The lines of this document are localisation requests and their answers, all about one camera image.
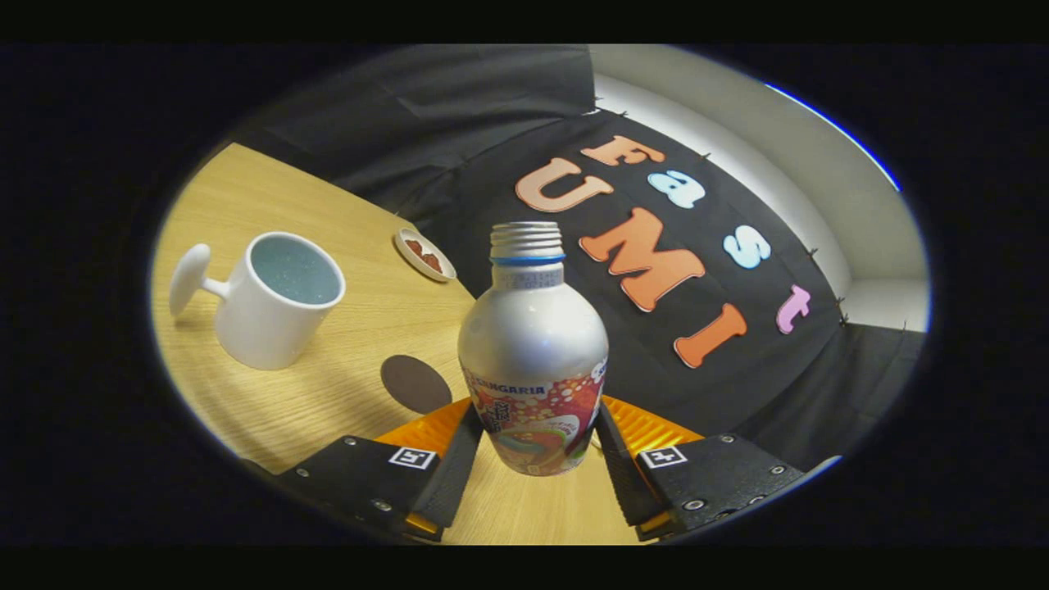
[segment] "white mug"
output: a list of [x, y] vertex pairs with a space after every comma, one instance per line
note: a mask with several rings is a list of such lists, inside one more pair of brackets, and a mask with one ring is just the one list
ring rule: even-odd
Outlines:
[[255, 368], [295, 362], [346, 293], [335, 259], [292, 233], [267, 232], [253, 239], [227, 282], [205, 276], [210, 261], [205, 244], [178, 261], [171, 279], [171, 314], [181, 313], [197, 289], [218, 295], [218, 341], [231, 357]]

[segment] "bottle label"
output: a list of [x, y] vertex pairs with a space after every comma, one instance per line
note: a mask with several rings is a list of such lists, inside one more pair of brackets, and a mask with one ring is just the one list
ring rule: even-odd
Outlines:
[[504, 383], [463, 367], [473, 407], [502, 462], [531, 476], [578, 466], [601, 407], [607, 361], [548, 383]]
[[564, 267], [547, 271], [499, 273], [492, 287], [495, 289], [543, 289], [564, 282]]

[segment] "white wall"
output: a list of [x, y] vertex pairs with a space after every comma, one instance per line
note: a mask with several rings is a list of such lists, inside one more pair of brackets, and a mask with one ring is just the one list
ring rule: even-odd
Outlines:
[[854, 280], [841, 311], [851, 323], [928, 332], [930, 295], [927, 280]]
[[[839, 131], [759, 82], [685, 51], [594, 46], [592, 57], [598, 106], [625, 110], [628, 119], [699, 153], [709, 152], [712, 163], [769, 205], [807, 248], [819, 249], [815, 260], [834, 293], [845, 297], [842, 311], [851, 322], [927, 330], [930, 294], [917, 225], [881, 171]], [[675, 68], [672, 84], [668, 67]], [[689, 69], [698, 77], [682, 75]], [[627, 83], [611, 71], [642, 83]], [[642, 85], [680, 96], [682, 80], [706, 88], [703, 100], [689, 101], [692, 107]], [[729, 100], [732, 91], [742, 92], [738, 100]], [[720, 121], [698, 112], [695, 104], [709, 107]], [[762, 135], [761, 125], [746, 115], [770, 104], [777, 128]], [[785, 155], [790, 146], [806, 153]], [[813, 198], [813, 192], [820, 197]]]

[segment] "aluminum bottle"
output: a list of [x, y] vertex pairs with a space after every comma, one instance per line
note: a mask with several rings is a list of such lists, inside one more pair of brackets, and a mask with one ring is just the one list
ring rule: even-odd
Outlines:
[[492, 287], [463, 321], [459, 364], [502, 462], [530, 476], [562, 473], [586, 452], [608, 337], [564, 283], [556, 223], [496, 225], [491, 243]]

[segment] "orange letter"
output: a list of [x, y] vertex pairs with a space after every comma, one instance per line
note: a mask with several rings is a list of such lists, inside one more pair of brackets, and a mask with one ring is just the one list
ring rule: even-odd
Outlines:
[[743, 314], [732, 303], [725, 303], [722, 307], [722, 315], [709, 325], [688, 338], [675, 340], [673, 352], [678, 353], [689, 368], [695, 368], [703, 364], [703, 357], [724, 344], [726, 340], [746, 333], [747, 321], [743, 319]]
[[596, 148], [583, 148], [581, 150], [583, 155], [593, 157], [594, 160], [597, 160], [601, 164], [605, 164], [607, 166], [619, 166], [620, 156], [622, 156], [623, 162], [626, 162], [627, 164], [638, 164], [644, 162], [646, 157], [651, 157], [652, 162], [663, 162], [666, 160], [663, 152], [656, 151], [650, 147], [645, 147], [634, 140], [622, 135], [613, 135], [613, 138], [615, 139], [603, 146]]
[[529, 172], [521, 180], [517, 181], [517, 198], [523, 201], [524, 205], [528, 205], [532, 209], [538, 209], [547, 213], [557, 213], [558, 211], [572, 209], [595, 194], [608, 194], [613, 191], [612, 185], [601, 178], [586, 176], [583, 178], [583, 184], [561, 196], [543, 196], [542, 187], [566, 174], [578, 174], [582, 170], [575, 164], [568, 160], [555, 157], [550, 161], [550, 164], [534, 172]]
[[608, 259], [613, 248], [623, 245], [608, 265], [608, 274], [648, 272], [620, 281], [623, 293], [643, 312], [656, 309], [656, 301], [688, 277], [703, 276], [703, 262], [688, 250], [656, 252], [663, 223], [645, 209], [635, 207], [630, 218], [598, 237], [582, 237], [579, 247], [599, 262]]

